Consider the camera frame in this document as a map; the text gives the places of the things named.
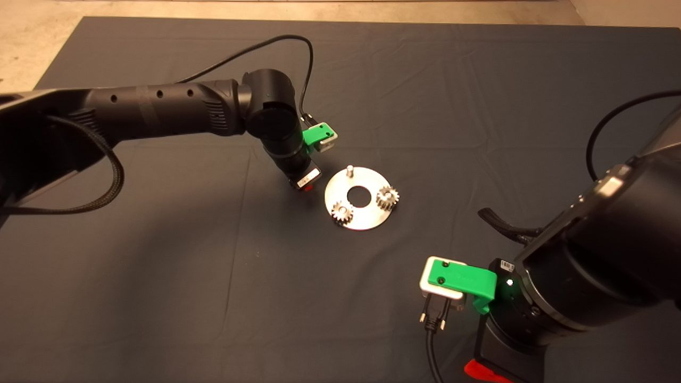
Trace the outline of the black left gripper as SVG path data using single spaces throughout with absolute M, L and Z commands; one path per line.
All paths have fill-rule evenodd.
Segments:
M 289 184 L 296 190 L 310 192 L 314 189 L 314 183 L 321 176 L 322 172 L 318 165 L 314 162 L 310 162 L 309 165 L 300 173 L 289 177 Z

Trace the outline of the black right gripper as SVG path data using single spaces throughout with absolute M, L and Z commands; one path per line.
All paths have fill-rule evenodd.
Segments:
M 489 315 L 479 318 L 474 361 L 464 366 L 472 379 L 486 382 L 544 382 L 545 346 L 528 346 L 506 336 Z

